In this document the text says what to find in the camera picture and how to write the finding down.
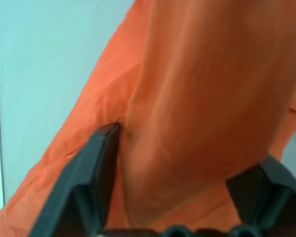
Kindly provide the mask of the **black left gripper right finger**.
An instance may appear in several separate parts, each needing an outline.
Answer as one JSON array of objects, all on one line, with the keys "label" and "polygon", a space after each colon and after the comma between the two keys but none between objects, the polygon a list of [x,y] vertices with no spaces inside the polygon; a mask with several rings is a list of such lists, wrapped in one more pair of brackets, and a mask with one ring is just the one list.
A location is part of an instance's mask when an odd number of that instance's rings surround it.
[{"label": "black left gripper right finger", "polygon": [[296,226],[296,179],[268,156],[226,182],[243,223],[252,226]]}]

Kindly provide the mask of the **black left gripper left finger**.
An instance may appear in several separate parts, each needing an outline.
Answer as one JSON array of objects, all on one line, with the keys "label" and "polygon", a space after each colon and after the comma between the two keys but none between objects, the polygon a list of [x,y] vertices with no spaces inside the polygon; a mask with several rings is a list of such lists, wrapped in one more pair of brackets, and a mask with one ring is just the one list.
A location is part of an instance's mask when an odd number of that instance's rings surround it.
[{"label": "black left gripper left finger", "polygon": [[98,128],[63,168],[28,237],[92,237],[105,227],[120,124]]}]

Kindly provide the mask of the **orange shorts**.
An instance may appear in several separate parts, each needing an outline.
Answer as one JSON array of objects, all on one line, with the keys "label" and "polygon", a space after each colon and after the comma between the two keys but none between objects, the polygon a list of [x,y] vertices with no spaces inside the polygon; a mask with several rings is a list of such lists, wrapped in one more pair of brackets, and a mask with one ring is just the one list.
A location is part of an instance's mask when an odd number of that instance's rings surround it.
[{"label": "orange shorts", "polygon": [[237,224],[225,179],[281,160],[296,131],[296,0],[134,0],[0,237],[28,237],[61,170],[117,120],[108,227]]}]

